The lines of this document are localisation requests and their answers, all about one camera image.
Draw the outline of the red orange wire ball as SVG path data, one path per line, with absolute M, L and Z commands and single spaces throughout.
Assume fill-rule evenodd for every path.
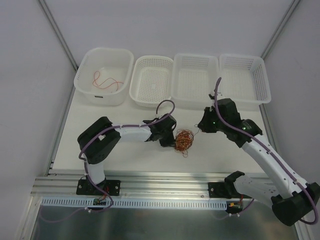
M 193 145 L 195 134 L 189 129 L 178 129 L 175 136 L 174 150 L 184 158 L 189 155 L 189 148 Z

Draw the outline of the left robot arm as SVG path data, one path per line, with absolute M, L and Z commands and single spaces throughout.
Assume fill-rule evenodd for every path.
M 162 147 L 176 146 L 173 130 L 177 122 L 170 114 L 141 124 L 114 125 L 106 116 L 100 117 L 77 138 L 89 178 L 87 188 L 95 195 L 105 189 L 103 162 L 114 147 L 122 142 L 159 142 Z

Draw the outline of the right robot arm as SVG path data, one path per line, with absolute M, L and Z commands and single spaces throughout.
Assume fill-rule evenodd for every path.
M 226 199 L 238 195 L 251 197 L 270 207 L 286 226 L 298 221 L 307 225 L 319 222 L 320 186 L 316 182 L 308 183 L 297 174 L 272 148 L 258 125 L 241 118 L 234 101 L 224 98 L 205 107 L 197 126 L 203 133 L 225 134 L 261 167 L 273 183 L 273 186 L 262 184 L 244 172 L 235 171 L 213 190 L 215 195 Z

